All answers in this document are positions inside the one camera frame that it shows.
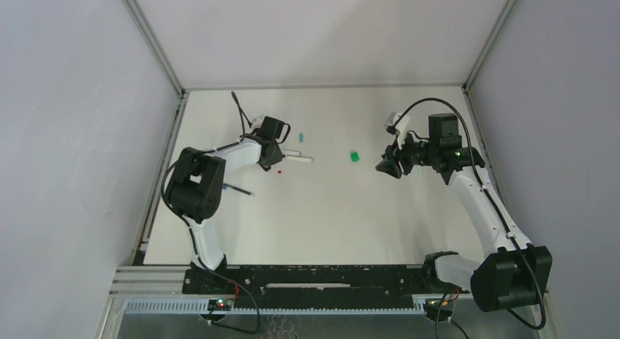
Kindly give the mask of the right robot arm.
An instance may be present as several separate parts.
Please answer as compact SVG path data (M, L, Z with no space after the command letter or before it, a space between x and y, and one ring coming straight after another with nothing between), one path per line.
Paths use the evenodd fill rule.
M430 167L457 196L477 233L484 259L476 262L456 251L425 257L426 283L435 291L458 287L484 312L542 305L552 256L535 246L510 217L491 185L485 162L461 134L456 114L428 118L428 137L407 129L409 117L391 113L385 130L395 140L382 154L377 171L394 178L415 167Z

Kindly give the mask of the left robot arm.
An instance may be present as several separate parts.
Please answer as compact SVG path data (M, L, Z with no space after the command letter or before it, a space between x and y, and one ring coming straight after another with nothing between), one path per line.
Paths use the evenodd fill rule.
M215 223L209 221L221 204L225 178L252 165L271 170L285 158L281 144L290 131L289 123L260 116L236 141L206 150L186 147L167 168L160 194L188 230L193 264L214 271L225 259Z

